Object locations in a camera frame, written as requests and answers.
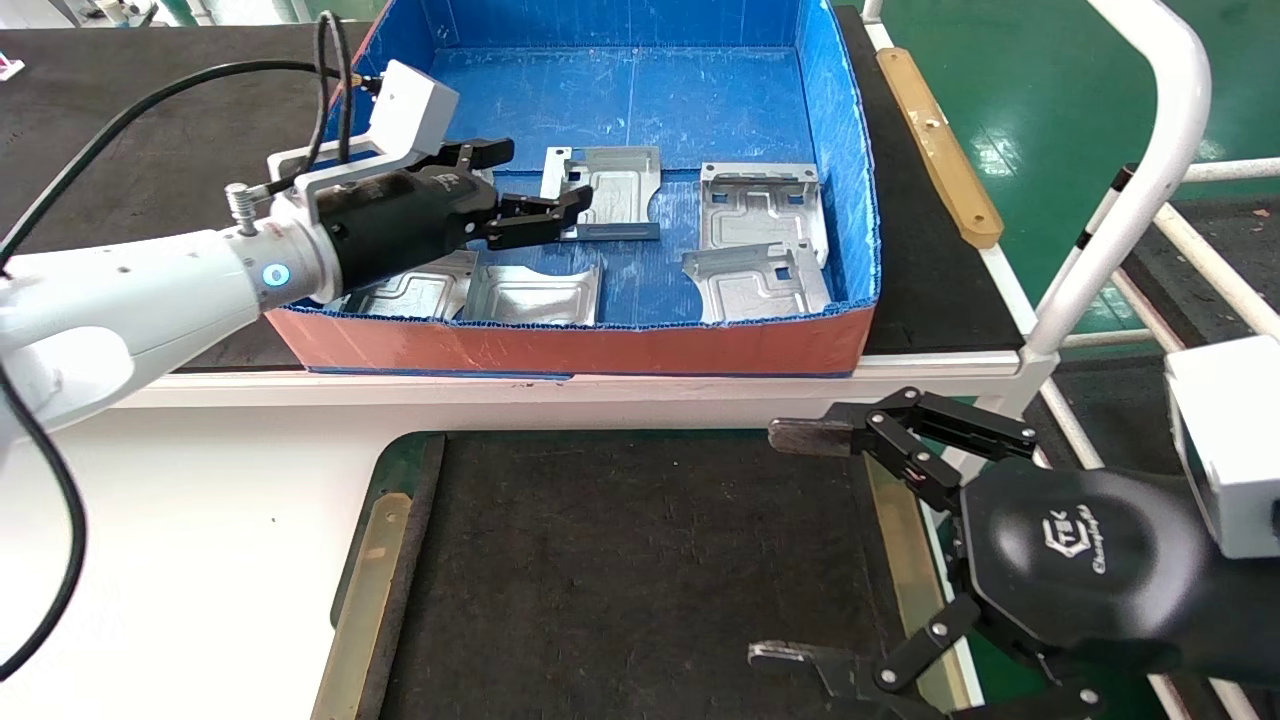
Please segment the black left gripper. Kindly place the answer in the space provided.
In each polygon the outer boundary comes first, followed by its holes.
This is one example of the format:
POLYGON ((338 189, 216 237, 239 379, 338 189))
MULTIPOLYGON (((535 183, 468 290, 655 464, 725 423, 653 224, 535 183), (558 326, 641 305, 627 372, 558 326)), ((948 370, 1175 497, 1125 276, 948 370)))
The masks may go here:
POLYGON ((506 251, 556 243, 591 208, 594 188, 557 199, 498 192, 474 174, 515 158, 512 138, 444 143, 431 167, 394 170, 323 191, 323 229, 337 275, 323 291, 329 304, 357 290, 433 263, 477 238, 506 251))

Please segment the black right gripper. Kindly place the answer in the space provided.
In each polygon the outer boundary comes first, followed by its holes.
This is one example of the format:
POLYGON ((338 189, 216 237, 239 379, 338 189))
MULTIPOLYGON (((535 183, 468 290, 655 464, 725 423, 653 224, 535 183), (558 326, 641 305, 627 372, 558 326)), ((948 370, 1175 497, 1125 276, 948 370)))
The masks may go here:
MULTIPOLYGON (((1276 685, 1277 560, 1228 559, 1189 486, 1146 473, 1048 470, 1028 424, 906 387, 817 419, 776 418, 771 447, 868 455, 938 512, 957 514, 974 592, 1025 647, 1143 674, 1194 673, 1276 685), (929 442, 998 461, 960 491, 929 442)), ((748 647, 755 669, 812 669, 832 708, 869 719, 1092 719, 1100 692, 1060 682, 1002 703, 941 711, 916 680, 984 618, 970 596, 946 603, 881 660, 787 641, 748 647)))

